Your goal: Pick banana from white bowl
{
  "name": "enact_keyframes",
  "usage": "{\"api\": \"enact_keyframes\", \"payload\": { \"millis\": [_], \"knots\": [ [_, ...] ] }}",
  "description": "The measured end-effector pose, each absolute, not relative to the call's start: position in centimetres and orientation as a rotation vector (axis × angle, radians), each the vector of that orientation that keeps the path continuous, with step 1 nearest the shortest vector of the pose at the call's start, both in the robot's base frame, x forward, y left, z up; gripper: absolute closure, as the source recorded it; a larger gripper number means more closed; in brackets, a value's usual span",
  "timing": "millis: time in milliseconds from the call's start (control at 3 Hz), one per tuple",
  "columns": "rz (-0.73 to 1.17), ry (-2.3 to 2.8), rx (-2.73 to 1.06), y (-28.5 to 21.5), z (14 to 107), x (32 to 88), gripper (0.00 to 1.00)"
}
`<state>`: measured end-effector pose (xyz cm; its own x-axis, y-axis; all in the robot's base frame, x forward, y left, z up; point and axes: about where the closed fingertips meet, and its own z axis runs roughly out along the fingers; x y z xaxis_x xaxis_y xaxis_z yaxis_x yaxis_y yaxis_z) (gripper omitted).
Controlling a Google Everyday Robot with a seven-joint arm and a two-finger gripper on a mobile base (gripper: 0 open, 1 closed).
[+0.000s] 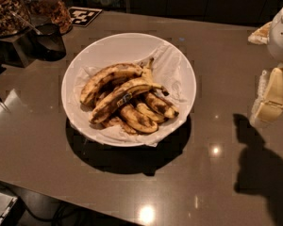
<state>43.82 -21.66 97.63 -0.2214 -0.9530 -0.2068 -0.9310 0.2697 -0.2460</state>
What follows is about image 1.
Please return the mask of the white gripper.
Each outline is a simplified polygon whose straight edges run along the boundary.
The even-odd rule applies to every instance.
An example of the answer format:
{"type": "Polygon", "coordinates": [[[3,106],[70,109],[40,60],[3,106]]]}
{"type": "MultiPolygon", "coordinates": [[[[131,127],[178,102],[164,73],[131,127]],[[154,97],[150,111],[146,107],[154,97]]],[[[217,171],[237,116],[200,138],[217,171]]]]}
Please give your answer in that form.
{"type": "MultiPolygon", "coordinates": [[[[283,7],[268,22],[258,28],[248,41],[267,44],[272,57],[283,62],[283,7]]],[[[283,67],[264,70],[258,81],[258,97],[254,102],[254,122],[274,122],[283,113],[283,67]]]]}

